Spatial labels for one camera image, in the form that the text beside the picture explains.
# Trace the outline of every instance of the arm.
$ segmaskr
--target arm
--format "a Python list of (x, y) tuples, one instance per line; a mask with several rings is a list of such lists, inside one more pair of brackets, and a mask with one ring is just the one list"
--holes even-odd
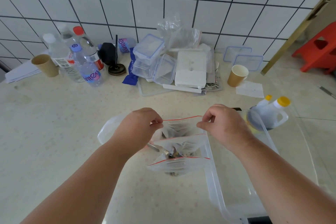
[(197, 126), (242, 162), (274, 224), (335, 222), (335, 200), (255, 138), (235, 110), (213, 105)]
[(162, 128), (162, 122), (151, 108), (130, 113), (111, 139), (21, 224), (101, 224), (125, 163), (145, 147), (153, 133)]

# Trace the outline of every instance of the yellow cap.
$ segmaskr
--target yellow cap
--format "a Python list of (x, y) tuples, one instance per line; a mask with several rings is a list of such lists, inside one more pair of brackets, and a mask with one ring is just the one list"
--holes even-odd
[(278, 101), (278, 104), (283, 107), (289, 106), (291, 104), (291, 101), (287, 97), (284, 97), (284, 96), (279, 97), (277, 101)]
[(265, 97), (265, 99), (266, 99), (267, 101), (270, 101), (271, 98), (272, 98), (272, 95), (267, 95), (267, 96)]

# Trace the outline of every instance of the paper cup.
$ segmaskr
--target paper cup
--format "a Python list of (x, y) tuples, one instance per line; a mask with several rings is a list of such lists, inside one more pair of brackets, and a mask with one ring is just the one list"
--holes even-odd
[(248, 75), (249, 70), (246, 67), (242, 65), (234, 65), (231, 68), (227, 83), (231, 87), (237, 87), (242, 82), (242, 80), (245, 80), (247, 78)]
[(51, 60), (48, 54), (40, 54), (31, 59), (31, 63), (37, 66), (47, 77), (55, 77), (58, 75), (58, 68)]

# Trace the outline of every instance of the forearm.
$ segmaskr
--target forearm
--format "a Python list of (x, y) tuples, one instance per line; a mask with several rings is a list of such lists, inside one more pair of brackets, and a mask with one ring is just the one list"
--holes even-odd
[(335, 221), (335, 201), (265, 144), (250, 140), (235, 154), (274, 224)]
[(111, 141), (100, 146), (59, 188), (22, 222), (101, 224), (127, 158)]

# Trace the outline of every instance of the countertop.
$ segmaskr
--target countertop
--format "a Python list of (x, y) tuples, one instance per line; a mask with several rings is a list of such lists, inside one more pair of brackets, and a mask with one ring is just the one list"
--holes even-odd
[[(19, 223), (64, 182), (99, 146), (97, 134), (112, 116), (152, 107), (164, 119), (203, 115), (215, 103), (248, 109), (259, 102), (236, 94), (226, 80), (230, 64), (221, 61), (224, 90), (205, 96), (171, 91), (142, 97), (137, 86), (122, 84), (125, 76), (107, 76), (98, 88), (77, 84), (64, 75), (37, 74), (0, 84), (0, 222)], [(119, 62), (128, 67), (129, 55)], [(248, 81), (263, 84), (264, 94), (280, 93), (267, 76), (250, 73)], [(300, 127), (290, 110), (289, 120), (270, 131), (280, 155), (317, 182)], [(249, 198), (244, 170), (238, 160), (209, 137), (226, 206)], [(105, 216), (106, 223), (226, 223), (208, 199), (204, 171), (185, 177), (153, 173), (146, 165), (157, 153), (144, 148), (125, 165)]]

